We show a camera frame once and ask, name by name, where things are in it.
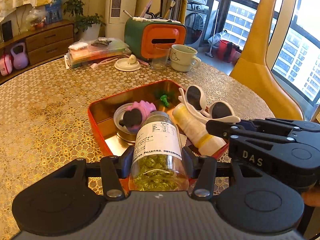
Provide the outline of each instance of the drawer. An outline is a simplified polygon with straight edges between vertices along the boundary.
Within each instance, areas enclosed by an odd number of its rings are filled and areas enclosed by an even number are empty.
[[[65,54],[68,47],[73,43],[73,38],[50,44],[43,48],[35,49],[28,53],[30,65],[48,60],[50,58]]]
[[[26,38],[26,45],[28,51],[33,51],[41,47],[73,38],[73,25],[67,25],[60,28],[48,30],[29,38]]]

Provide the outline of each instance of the potted plant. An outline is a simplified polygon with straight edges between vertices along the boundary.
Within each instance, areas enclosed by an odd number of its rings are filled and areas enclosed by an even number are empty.
[[[82,0],[67,0],[63,4],[63,14],[69,14],[75,20],[75,32],[79,32],[80,39],[95,40],[99,36],[101,25],[106,25],[97,13],[93,16],[83,14],[84,3]]]

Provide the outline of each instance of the chair backrest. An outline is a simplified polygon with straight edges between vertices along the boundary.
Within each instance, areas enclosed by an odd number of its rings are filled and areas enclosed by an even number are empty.
[[[260,0],[244,49],[230,76],[259,95],[276,118],[303,120],[300,106],[277,83],[266,62],[275,3],[276,0]]]

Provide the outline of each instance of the gold lace tablecloth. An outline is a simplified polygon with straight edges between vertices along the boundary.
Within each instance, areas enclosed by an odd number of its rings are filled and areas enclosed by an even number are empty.
[[[242,119],[273,117],[254,92],[204,63],[188,73],[155,72],[143,65],[121,72],[113,63],[67,70],[58,59],[29,70],[0,86],[0,238],[19,231],[11,205],[22,189],[77,157],[87,162],[103,157],[87,116],[91,102],[163,79],[185,88],[201,86],[208,103],[225,100]],[[91,179],[89,186],[102,193],[101,180]],[[227,186],[226,178],[216,179],[217,193]]]

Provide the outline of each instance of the red bucket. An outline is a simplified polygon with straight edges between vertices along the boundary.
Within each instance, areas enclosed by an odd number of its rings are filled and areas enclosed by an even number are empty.
[[[231,52],[230,52],[230,55],[225,57],[225,53],[227,52],[227,44],[229,42],[230,41],[220,40],[219,48],[218,48],[218,51],[217,51],[217,56],[218,56],[218,59],[220,59],[221,61],[231,62],[232,59],[234,58],[235,54],[236,54],[236,49],[232,48]]]

